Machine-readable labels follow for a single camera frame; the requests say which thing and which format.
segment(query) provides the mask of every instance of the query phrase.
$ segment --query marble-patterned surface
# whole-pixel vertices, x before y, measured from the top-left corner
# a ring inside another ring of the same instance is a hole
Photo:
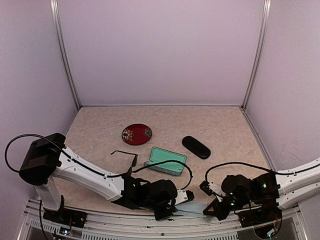
[[[121,133],[125,127],[142,123],[152,129],[152,138],[140,146],[126,144]],[[182,145],[182,139],[191,135],[211,150],[211,156],[202,160]],[[93,164],[114,173],[128,170],[133,156],[115,153],[122,150],[138,154],[136,168],[143,166],[150,157],[152,147],[159,147],[187,156],[193,180],[188,187],[194,192],[195,202],[210,203],[199,188],[205,172],[213,165],[241,161],[267,167],[259,146],[238,107],[218,106],[111,106],[83,107],[66,135],[66,144],[78,155]],[[228,165],[210,172],[209,181],[220,185],[230,174],[243,174],[254,178],[264,172],[240,165]],[[184,169],[181,176],[145,169],[133,177],[151,182],[172,180],[182,188],[189,180]],[[121,214],[146,214],[147,211],[129,210],[106,201],[102,196],[62,179],[56,180],[58,190],[64,195],[66,206]]]

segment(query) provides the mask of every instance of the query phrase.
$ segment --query teal container lid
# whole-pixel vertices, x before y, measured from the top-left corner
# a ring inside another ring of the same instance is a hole
[[[153,147],[151,150],[150,161],[145,162],[144,165],[146,166],[150,164],[161,163],[166,160],[177,160],[185,164],[187,161],[187,157],[185,155],[182,155],[173,151],[168,151],[162,148]],[[184,170],[184,166],[177,162],[168,162],[161,165],[152,166],[150,168],[159,172],[163,172],[163,173],[167,173],[175,176],[180,176],[182,174],[182,171]]]

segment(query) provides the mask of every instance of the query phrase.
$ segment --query flower design on plate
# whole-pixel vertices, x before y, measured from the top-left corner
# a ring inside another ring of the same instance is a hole
[[[129,140],[129,141],[133,141],[133,137],[134,137],[134,131],[126,128],[123,133],[122,133],[122,138],[124,140]]]
[[[148,138],[151,138],[152,132],[151,132],[151,129],[149,127],[146,127],[144,129],[144,135],[147,136]]]

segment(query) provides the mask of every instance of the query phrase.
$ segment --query red plate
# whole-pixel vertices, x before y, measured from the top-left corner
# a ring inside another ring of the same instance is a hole
[[[132,124],[127,126],[121,134],[122,140],[130,145],[142,145],[150,140],[152,131],[144,124]]]

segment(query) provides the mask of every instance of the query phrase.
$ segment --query white panel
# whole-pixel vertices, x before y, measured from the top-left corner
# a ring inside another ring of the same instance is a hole
[[[320,157],[320,2],[272,1],[248,114],[277,169]],[[320,234],[320,196],[300,203],[310,239]]]
[[[0,1],[0,114],[0,239],[12,240],[35,191],[6,166],[7,143],[25,133],[65,133],[76,115],[48,0]],[[11,145],[15,169],[33,140]]]
[[[59,1],[83,105],[241,105],[263,0]]]

